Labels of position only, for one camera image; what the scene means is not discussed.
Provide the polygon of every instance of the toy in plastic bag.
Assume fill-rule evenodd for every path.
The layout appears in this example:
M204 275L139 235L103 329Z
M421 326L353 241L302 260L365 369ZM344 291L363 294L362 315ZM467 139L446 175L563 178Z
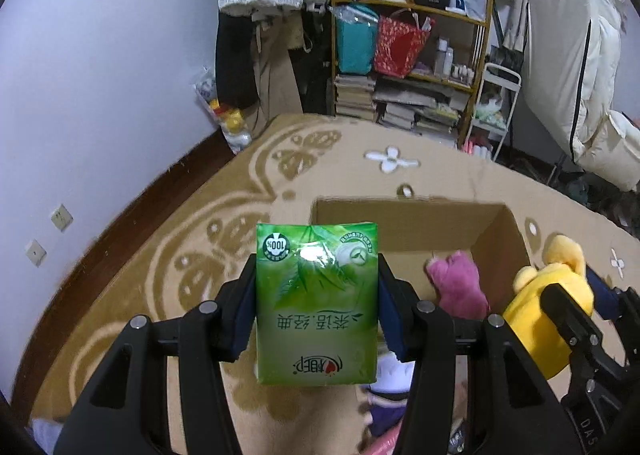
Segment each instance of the toy in plastic bag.
M220 125L231 151L238 154L249 146L252 141L251 132L246 126L242 112L238 108L221 104L218 101L213 69L205 69L194 87L198 99Z
M257 226L258 381L376 379L378 226Z

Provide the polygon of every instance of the yellow plush toy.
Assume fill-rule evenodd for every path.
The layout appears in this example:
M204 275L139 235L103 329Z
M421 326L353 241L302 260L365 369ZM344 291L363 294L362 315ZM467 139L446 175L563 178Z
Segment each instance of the yellow plush toy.
M513 282L516 296L503 318L550 379L569 363L571 350L558 334L554 323L540 308L540 295L546 286L559 283L589 316L593 314L593 292L586 279L586 263L579 244L564 235L555 236L543 252L546 267L523 267Z

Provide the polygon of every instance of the white flower pattern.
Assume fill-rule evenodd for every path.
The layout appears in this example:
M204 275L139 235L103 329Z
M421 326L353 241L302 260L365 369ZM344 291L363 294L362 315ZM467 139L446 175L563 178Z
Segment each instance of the white flower pattern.
M611 248L611 267L615 267L618 270L618 273L620 274L620 278L624 279L625 276L622 273L622 270L625 268L625 261L622 258L618 258L618 255L616 254L615 249L613 249L613 247Z
M395 146L387 146L384 153L367 152L364 156L371 161L378 161L380 163L380 170L385 174L391 174L398 166L402 166L403 168L420 166L420 161L417 161L417 159L401 159L400 150Z

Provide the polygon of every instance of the red gift bag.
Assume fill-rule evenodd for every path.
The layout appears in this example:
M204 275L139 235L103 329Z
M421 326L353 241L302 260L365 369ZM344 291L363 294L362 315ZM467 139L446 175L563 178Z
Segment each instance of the red gift bag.
M411 72L430 35L430 31L420 28L415 13L415 26L392 18L405 10L396 11L391 16L380 16L378 42L373 59L376 71L397 78L404 78Z

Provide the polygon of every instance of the beige carpet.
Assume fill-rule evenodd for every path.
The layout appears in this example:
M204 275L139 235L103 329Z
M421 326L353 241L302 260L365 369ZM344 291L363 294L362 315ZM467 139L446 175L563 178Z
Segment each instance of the beige carpet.
M366 158L377 151L414 159L389 172ZM455 150L367 122L321 116L281 116L248 150L215 174L147 241L94 303L69 337L40 389L32 416L66 416L110 343L137 313L177 317L215 297L255 251L257 222L308 223L313 201L395 199L409 185L416 198L504 202L525 238L533 263L549 235L564 233L583 246L590 265L612 285L640 277L639 242L600 215L519 174ZM428 223L415 223L428 226ZM625 262L624 279L612 249ZM418 294L433 294L426 279ZM246 455L356 453L364 423L354 387L262 387L254 377L255 337L233 365L225 387ZM174 449L180 435L177 373L170 371Z

